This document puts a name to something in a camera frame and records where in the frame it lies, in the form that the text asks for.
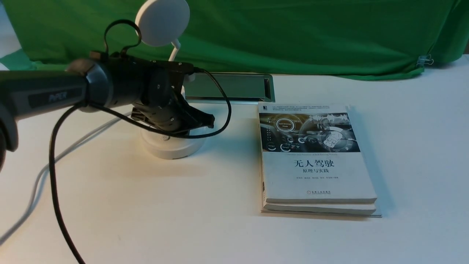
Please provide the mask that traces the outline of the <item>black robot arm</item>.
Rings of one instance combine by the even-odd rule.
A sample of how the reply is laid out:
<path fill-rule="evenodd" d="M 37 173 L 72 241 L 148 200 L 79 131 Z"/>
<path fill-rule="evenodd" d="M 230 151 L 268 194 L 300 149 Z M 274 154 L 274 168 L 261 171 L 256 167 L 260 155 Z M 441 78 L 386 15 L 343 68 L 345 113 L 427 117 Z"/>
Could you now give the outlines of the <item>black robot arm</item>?
<path fill-rule="evenodd" d="M 201 72 L 186 62 L 146 60 L 115 52 L 91 52 L 66 71 L 1 71 L 1 164 L 18 149 L 19 120 L 78 105 L 92 113 L 132 105 L 137 121 L 169 136 L 214 127 L 214 115 L 190 106 L 184 78 Z"/>

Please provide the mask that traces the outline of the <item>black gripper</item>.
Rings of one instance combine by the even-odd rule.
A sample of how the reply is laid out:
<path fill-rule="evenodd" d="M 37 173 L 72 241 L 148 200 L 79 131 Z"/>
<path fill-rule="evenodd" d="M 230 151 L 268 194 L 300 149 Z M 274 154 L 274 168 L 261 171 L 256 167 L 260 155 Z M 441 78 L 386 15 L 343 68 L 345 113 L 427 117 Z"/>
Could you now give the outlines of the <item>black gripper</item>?
<path fill-rule="evenodd" d="M 214 128 L 215 117 L 189 105 L 181 94 L 186 75 L 193 74 L 188 62 L 130 59 L 142 71 L 143 93 L 133 103 L 131 118 L 168 133 L 188 133 Z"/>

